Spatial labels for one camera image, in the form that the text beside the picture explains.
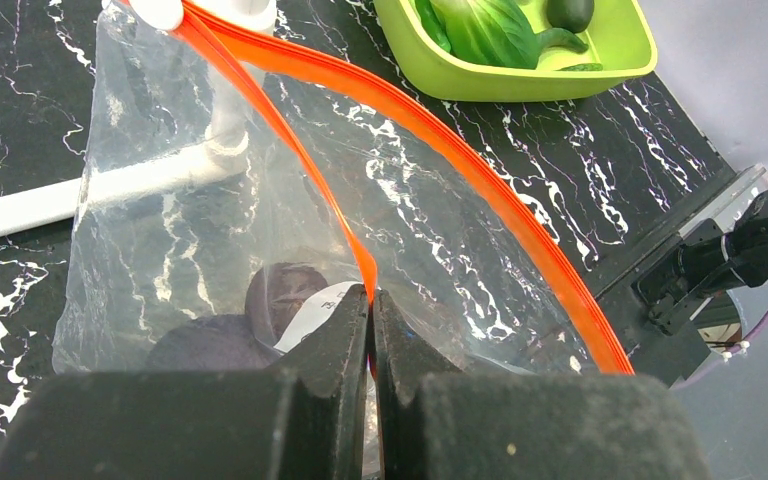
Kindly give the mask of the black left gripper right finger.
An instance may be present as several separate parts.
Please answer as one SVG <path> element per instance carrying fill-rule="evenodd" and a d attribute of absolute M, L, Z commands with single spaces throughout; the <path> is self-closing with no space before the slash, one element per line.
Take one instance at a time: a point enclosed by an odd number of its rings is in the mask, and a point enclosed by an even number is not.
<path fill-rule="evenodd" d="M 680 403 L 628 375 L 467 373 L 407 324 L 370 310 L 386 479 L 707 479 Z"/>

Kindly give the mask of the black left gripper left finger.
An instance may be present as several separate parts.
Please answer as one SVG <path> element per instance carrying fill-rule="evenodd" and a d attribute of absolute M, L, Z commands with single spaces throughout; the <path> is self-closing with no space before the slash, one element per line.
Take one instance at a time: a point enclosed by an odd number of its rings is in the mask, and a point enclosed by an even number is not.
<path fill-rule="evenodd" d="M 261 370 L 48 379 L 0 446 L 0 479 L 358 479 L 368 300 Z"/>

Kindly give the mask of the purple eggplant toy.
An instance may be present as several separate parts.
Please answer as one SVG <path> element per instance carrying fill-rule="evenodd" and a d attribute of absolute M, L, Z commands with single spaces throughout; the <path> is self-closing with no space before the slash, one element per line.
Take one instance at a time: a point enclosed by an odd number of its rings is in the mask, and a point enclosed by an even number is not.
<path fill-rule="evenodd" d="M 148 353 L 150 371 L 257 370 L 281 354 L 261 343 L 245 315 L 224 314 L 191 320 L 163 335 Z"/>

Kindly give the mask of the clear zip top bag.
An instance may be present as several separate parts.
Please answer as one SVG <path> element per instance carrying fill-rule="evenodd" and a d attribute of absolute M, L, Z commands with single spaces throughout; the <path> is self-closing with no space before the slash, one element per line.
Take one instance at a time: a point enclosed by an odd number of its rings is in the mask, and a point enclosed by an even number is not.
<path fill-rule="evenodd" d="M 130 1 L 96 28 L 91 124 L 52 365 L 137 370 L 168 331 L 245 315 L 262 267 L 329 286 L 270 347 L 286 354 L 355 285 L 387 292 L 455 365 L 629 374 L 579 274 L 518 195 L 377 75 L 183 2 L 156 29 Z M 100 174 L 178 155 L 219 171 L 103 203 Z"/>

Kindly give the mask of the dark red plum toy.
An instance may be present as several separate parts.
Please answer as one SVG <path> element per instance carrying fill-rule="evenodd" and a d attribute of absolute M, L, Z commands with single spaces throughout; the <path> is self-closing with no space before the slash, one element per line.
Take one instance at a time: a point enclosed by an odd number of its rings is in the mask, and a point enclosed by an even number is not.
<path fill-rule="evenodd" d="M 309 264 L 278 262 L 259 269 L 244 304 L 255 337 L 274 346 L 303 304 L 328 286 L 326 278 Z"/>

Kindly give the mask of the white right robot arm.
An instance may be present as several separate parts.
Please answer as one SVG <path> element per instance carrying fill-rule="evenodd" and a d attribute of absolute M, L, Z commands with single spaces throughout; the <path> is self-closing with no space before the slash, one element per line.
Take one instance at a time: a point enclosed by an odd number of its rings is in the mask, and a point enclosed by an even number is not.
<path fill-rule="evenodd" d="M 671 248 L 643 273 L 633 289 L 648 321 L 673 336 L 692 322 L 709 299 L 768 280 L 768 190 L 747 207 L 734 227 L 722 231 L 712 219 Z"/>

